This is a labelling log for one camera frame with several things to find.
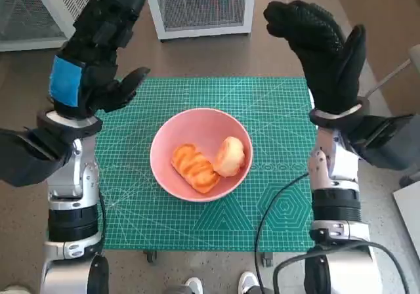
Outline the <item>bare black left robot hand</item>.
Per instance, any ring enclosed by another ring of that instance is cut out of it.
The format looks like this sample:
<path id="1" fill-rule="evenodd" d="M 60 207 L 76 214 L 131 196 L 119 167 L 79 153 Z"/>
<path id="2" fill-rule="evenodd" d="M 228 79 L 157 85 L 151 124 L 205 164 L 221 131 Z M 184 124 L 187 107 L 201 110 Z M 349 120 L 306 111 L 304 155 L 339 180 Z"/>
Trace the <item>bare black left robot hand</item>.
<path id="1" fill-rule="evenodd" d="M 86 119 L 128 105 L 150 73 L 140 67 L 116 79 L 117 50 L 128 45 L 146 0 L 89 0 L 74 34 L 52 64 L 49 95 L 63 117 Z"/>

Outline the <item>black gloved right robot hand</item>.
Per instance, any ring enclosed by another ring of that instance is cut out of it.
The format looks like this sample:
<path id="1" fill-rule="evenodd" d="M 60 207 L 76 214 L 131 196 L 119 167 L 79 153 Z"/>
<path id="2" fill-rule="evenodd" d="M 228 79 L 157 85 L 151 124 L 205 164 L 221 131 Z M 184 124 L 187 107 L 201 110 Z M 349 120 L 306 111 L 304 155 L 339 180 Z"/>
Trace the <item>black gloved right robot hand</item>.
<path id="1" fill-rule="evenodd" d="M 303 67 L 317 110 L 339 115 L 358 103 L 366 60 L 366 29 L 345 36 L 333 15 L 315 3 L 269 2 L 263 12 L 270 35 L 284 38 Z"/>

